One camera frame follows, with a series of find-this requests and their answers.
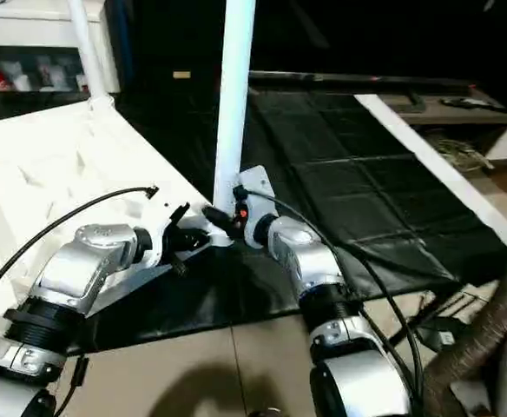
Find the white label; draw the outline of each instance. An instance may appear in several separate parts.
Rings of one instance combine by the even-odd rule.
[[[441,343],[444,345],[453,345],[455,342],[451,332],[439,332],[438,335],[441,338]]]

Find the dark background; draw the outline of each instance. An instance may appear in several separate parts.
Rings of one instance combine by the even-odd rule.
[[[507,0],[258,0],[252,70],[476,81],[507,105]],[[305,11],[323,43],[310,38]],[[224,1],[134,0],[130,25],[135,82],[179,88],[174,70],[193,84],[219,83]]]

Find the black cable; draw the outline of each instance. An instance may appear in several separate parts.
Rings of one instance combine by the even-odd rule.
[[[66,394],[66,397],[64,397],[61,406],[55,411],[54,417],[60,417],[64,409],[68,406],[70,400],[72,400],[72,396],[74,395],[76,389],[83,385],[83,380],[86,377],[86,372],[88,372],[88,364],[88,358],[86,358],[83,354],[78,356],[74,372],[72,373],[72,378],[70,379],[69,392]]]
[[[85,209],[90,208],[91,206],[96,205],[99,202],[103,202],[105,200],[108,200],[109,198],[116,197],[118,195],[127,194],[127,193],[134,193],[137,191],[145,192],[148,196],[148,198],[151,198],[155,195],[155,193],[159,189],[157,187],[134,187],[131,189],[119,189],[118,191],[114,191],[112,193],[108,193],[105,195],[102,195],[101,197],[97,197],[96,199],[86,202],[82,206],[75,208],[74,210],[70,211],[68,214],[64,215],[63,217],[55,220],[52,222],[49,226],[44,228],[41,232],[39,232],[37,235],[32,237],[27,243],[25,243],[20,249],[17,250],[11,258],[4,263],[4,265],[0,269],[0,281],[1,278],[6,274],[6,272],[14,265],[18,259],[26,252],[28,249],[30,249],[37,241],[39,241],[42,237],[44,237],[46,234],[48,234],[51,230],[59,226],[60,224],[66,222],[68,219],[74,217],[78,213],[82,212]]]
[[[383,343],[383,346],[385,346],[386,351],[388,351],[391,354],[391,356],[394,359],[394,361],[398,364],[398,367],[400,368],[400,372],[404,376],[405,383],[408,386],[408,390],[412,394],[416,393],[416,389],[413,386],[413,381],[412,381],[412,372],[410,371],[410,369],[406,365],[406,362],[404,361],[404,359],[402,359],[402,357],[400,356],[400,354],[398,353],[398,351],[396,350],[396,348],[388,340],[388,338],[386,337],[386,335],[379,328],[379,326],[372,319],[372,317],[365,311],[365,309],[361,308],[359,310],[359,313],[361,314],[361,316],[364,319],[367,320],[367,322],[371,326],[373,332],[377,335],[377,337],[379,338],[379,340]]]
[[[64,397],[64,400],[63,400],[63,403],[61,404],[61,406],[55,411],[55,416],[54,417],[59,417],[64,409],[68,406],[70,400],[72,400],[72,396],[74,395],[74,392],[76,391],[76,386],[73,386],[71,385],[70,386],[70,390],[69,390],[69,393],[66,394],[66,397]]]
[[[261,198],[265,198],[271,202],[274,202],[274,203],[280,205],[282,208],[284,208],[284,209],[290,211],[291,213],[293,213],[294,215],[298,216],[303,222],[305,222],[310,228],[312,228],[313,231],[319,235],[321,241],[323,241],[325,243],[325,245],[327,245],[329,247],[329,249],[331,249],[331,251],[333,252],[334,257],[339,265],[340,273],[342,274],[342,276],[344,276],[345,278],[348,276],[347,272],[346,272],[346,268],[344,266],[344,263],[342,262],[342,259],[340,258],[339,253],[335,248],[335,245],[333,245],[331,243],[330,239],[327,236],[325,236],[325,234],[323,234],[319,230],[319,228],[315,224],[313,224],[313,222],[311,222],[309,219],[307,219],[298,210],[296,210],[294,207],[290,206],[289,204],[286,204],[285,202],[282,202],[278,198],[275,198],[271,195],[266,195],[266,194],[260,193],[258,191],[252,191],[252,190],[247,190],[247,189],[243,189],[243,192],[246,192],[247,194],[250,194],[250,195],[257,195]],[[405,328],[405,330],[406,330],[407,339],[410,344],[410,349],[412,351],[413,362],[414,362],[415,396],[420,401],[422,401],[423,400],[423,367],[421,364],[421,356],[419,354],[419,348],[418,348],[418,344],[416,342],[415,336],[414,336],[412,330],[410,329],[410,327],[408,326],[408,323],[406,322],[406,319],[405,319],[404,315],[402,314],[402,311],[398,307],[398,304],[394,301],[394,299],[392,298],[388,289],[386,288],[386,285],[383,283],[383,280],[381,280],[381,278],[375,272],[373,267],[369,264],[367,259],[365,257],[363,257],[362,255],[360,255],[360,253],[357,253],[357,254],[352,253],[352,255],[362,264],[362,266],[367,270],[369,275],[373,278],[373,280],[375,281],[375,283],[377,284],[377,286],[379,287],[379,289],[381,290],[381,292],[383,293],[383,295],[385,296],[385,298],[387,299],[387,301],[391,305],[391,308],[394,311],[394,314],[398,317],[398,320],[400,321],[400,325],[403,328]],[[392,344],[386,339],[385,346],[387,346],[387,345],[389,345],[392,348],[389,350],[391,351],[393,358],[395,356],[397,356],[399,358],[399,355],[395,351]],[[404,361],[402,361],[400,359],[400,362],[398,363],[398,365],[401,367],[401,369],[403,368],[402,371],[405,372],[405,370],[407,369],[407,366],[405,365]]]

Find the white shelf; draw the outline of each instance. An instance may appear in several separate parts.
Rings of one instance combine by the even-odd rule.
[[[89,22],[99,23],[105,0],[85,0]],[[0,4],[0,18],[70,20],[66,0],[9,0]]]

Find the cable connector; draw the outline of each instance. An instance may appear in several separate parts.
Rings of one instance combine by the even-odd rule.
[[[153,196],[157,194],[157,191],[159,191],[159,187],[157,187],[156,185],[146,189],[146,196],[148,197],[148,200],[151,200]]]
[[[81,387],[83,385],[83,380],[88,372],[88,364],[89,358],[85,356],[78,357],[78,360],[76,361],[76,368],[72,374],[72,380],[70,380],[70,385],[72,387]]]
[[[247,199],[250,192],[247,189],[245,189],[243,185],[239,185],[237,187],[234,187],[233,194],[237,202],[243,202],[244,200]]]

